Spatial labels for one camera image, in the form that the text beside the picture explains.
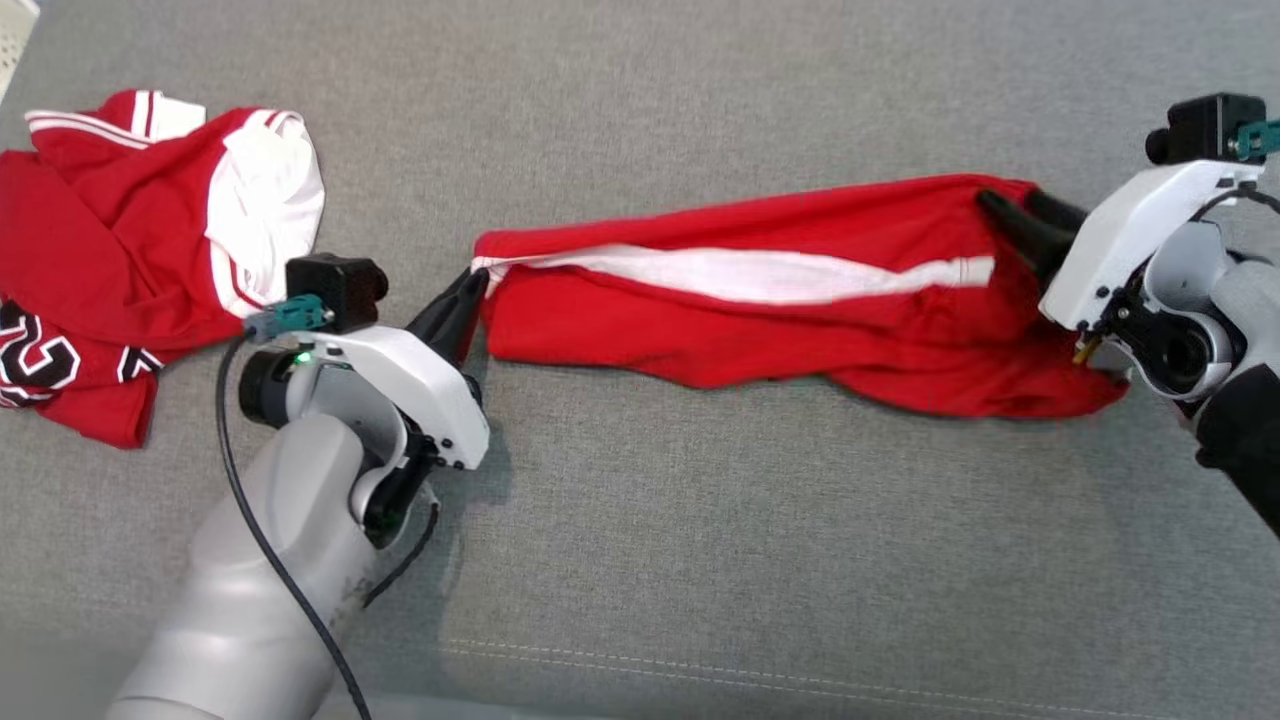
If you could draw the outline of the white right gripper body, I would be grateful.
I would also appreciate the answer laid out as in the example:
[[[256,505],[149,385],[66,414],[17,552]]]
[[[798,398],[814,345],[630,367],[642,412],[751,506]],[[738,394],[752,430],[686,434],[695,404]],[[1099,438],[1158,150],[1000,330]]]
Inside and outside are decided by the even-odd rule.
[[[1143,170],[1091,211],[1050,282],[1039,310],[1068,328],[1097,325],[1107,300],[1170,237],[1211,200],[1245,181],[1261,165],[1197,160]]]

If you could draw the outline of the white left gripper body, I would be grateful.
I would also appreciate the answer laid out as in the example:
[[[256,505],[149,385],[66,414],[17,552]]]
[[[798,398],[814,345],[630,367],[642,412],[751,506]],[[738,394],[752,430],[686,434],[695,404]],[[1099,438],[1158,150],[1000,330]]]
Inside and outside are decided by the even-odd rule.
[[[369,327],[312,333],[316,347],[298,365],[298,415],[343,421],[380,460],[404,456],[406,423],[436,445],[445,465],[476,469],[490,427],[463,374],[407,331]]]

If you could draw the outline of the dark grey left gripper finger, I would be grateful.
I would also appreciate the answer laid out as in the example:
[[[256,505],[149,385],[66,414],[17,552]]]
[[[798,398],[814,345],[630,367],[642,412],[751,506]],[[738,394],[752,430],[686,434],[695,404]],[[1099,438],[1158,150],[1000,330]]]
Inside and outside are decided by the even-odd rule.
[[[483,296],[449,296],[442,300],[438,313],[438,354],[462,366],[483,309]]]
[[[470,340],[489,283],[486,268],[462,272],[407,324],[407,332],[419,340]]]

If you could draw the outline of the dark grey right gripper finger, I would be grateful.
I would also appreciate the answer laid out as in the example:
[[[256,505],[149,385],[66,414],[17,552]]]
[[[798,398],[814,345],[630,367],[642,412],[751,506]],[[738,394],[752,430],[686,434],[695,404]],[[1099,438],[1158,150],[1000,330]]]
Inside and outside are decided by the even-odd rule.
[[[1087,211],[1043,190],[1032,190],[1024,200],[1027,228],[1044,237],[1075,237]]]
[[[977,193],[977,204],[1004,233],[1039,286],[1047,287],[1062,264],[1062,237],[1030,233],[1024,201],[1019,204],[993,190],[982,190]]]

